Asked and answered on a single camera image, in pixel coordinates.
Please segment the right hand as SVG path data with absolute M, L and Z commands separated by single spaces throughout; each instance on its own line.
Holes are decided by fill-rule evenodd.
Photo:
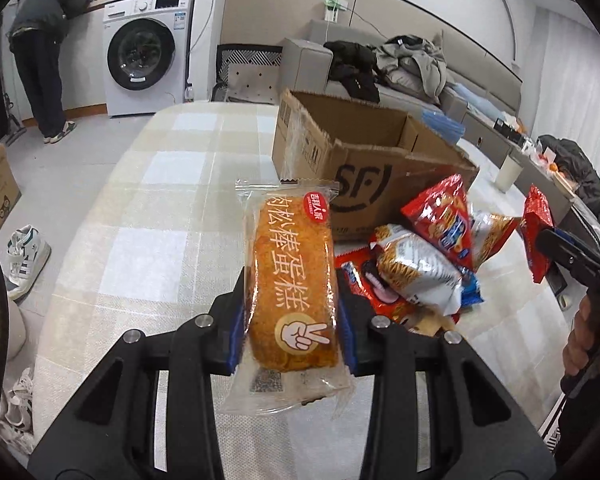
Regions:
M 591 301 L 585 296 L 580 301 L 579 310 L 574 316 L 573 329 L 562 350 L 562 364 L 567 376 L 576 376 L 588 364 L 588 352 L 594 344 L 594 330 L 588 326 L 591 311 Z

